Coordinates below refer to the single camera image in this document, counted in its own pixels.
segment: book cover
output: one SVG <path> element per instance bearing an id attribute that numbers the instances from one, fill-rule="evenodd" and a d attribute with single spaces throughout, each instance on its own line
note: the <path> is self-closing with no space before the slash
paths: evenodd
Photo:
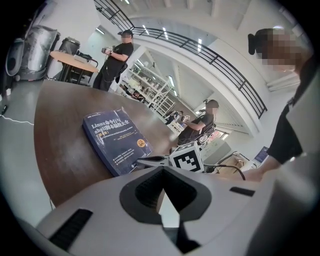
<path id="1" fill-rule="evenodd" d="M 148 156 L 151 146 L 124 109 L 92 113 L 83 129 L 95 151 L 116 177 L 130 173 L 136 160 Z"/>

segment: white cable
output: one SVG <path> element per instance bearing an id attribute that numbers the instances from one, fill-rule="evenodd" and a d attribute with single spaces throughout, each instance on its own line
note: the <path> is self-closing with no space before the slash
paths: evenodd
<path id="1" fill-rule="evenodd" d="M 23 124 L 23 123 L 27 123 L 27 124 L 29 124 L 29 125 L 34 126 L 34 124 L 33 124 L 33 123 L 30 123 L 30 122 L 28 122 L 28 121 L 18 121 L 18 120 L 13 120 L 13 119 L 11 119 L 11 118 L 9 118 L 9 117 L 5 117 L 5 116 L 4 116 L 4 115 L 2 115 L 2 114 L 0 114 L 0 117 L 3 117 L 4 119 L 10 120 L 10 121 L 12 121 L 12 122 L 17 122 L 17 123 L 21 123 L 21 124 Z"/>

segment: desk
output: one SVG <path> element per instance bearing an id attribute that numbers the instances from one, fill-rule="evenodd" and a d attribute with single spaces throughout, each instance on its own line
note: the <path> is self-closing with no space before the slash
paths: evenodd
<path id="1" fill-rule="evenodd" d="M 34 149 L 43 184 L 56 207 L 86 187 L 113 178 L 82 122 L 86 115 L 121 107 L 150 142 L 152 155 L 168 154 L 177 145 L 177 136 L 141 102 L 73 83 L 43 82 L 35 109 Z"/>
<path id="2" fill-rule="evenodd" d="M 59 77 L 59 81 L 65 82 L 67 80 L 72 67 L 81 69 L 79 78 L 76 81 L 77 84 L 80 84 L 81 77 L 85 70 L 90 71 L 92 73 L 98 72 L 98 69 L 95 66 L 91 65 L 88 62 L 81 62 L 79 60 L 76 60 L 75 57 L 71 54 L 55 50 L 50 52 L 50 56 L 55 60 L 64 63 Z"/>

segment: black metal railing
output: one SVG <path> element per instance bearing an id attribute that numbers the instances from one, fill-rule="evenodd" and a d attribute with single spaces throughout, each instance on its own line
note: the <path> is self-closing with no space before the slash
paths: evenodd
<path id="1" fill-rule="evenodd" d="M 94 2 L 96 9 L 108 20 L 117 25 L 120 30 L 131 30 L 134 35 L 163 40 L 183 48 L 205 60 L 236 86 L 238 91 L 242 93 L 252 106 L 259 119 L 265 111 L 268 111 L 263 100 L 250 82 L 229 61 L 212 49 L 181 34 L 170 31 L 166 31 L 165 33 L 165 31 L 156 28 L 135 27 L 129 18 L 112 0 L 94 0 Z"/>

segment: brown table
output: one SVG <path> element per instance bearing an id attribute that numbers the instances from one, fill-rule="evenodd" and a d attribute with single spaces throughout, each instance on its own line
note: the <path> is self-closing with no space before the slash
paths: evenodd
<path id="1" fill-rule="evenodd" d="M 67 80 L 67 78 L 70 75 L 72 67 L 76 67 L 76 68 L 81 69 L 81 72 L 79 74 L 79 78 L 76 82 L 77 84 L 80 84 L 81 77 L 82 77 L 84 71 L 89 71 L 92 73 L 98 72 L 98 69 L 95 66 L 91 65 L 88 62 L 81 62 L 81 61 L 75 59 L 75 57 L 71 54 L 55 50 L 55 51 L 50 52 L 50 56 L 52 58 L 54 58 L 55 60 L 64 63 L 62 71 L 60 73 L 59 81 L 65 82 Z"/>
<path id="2" fill-rule="evenodd" d="M 177 136 L 146 105 L 110 92 L 45 80 L 34 117 L 34 148 L 43 184 L 58 206 L 86 187 L 112 178 L 87 139 L 82 121 L 95 112 L 125 111 L 153 148 L 168 154 Z"/>

